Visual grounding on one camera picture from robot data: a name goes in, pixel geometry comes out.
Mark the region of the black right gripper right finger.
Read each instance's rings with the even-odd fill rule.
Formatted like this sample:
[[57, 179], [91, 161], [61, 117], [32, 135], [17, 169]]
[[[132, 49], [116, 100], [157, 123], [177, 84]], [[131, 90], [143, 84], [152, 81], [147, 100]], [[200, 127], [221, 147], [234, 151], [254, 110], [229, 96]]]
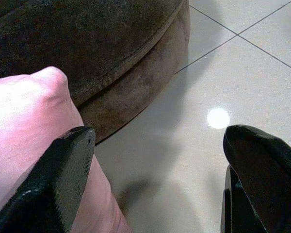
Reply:
[[228, 126], [226, 158], [268, 233], [291, 233], [291, 147], [247, 125]]

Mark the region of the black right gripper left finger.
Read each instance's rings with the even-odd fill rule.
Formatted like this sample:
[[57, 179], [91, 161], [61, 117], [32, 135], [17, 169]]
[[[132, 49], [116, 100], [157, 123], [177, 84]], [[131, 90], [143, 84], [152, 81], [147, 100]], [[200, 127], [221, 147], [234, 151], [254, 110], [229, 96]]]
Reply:
[[0, 233], [68, 233], [75, 220], [94, 155], [91, 127], [55, 139], [0, 202]]

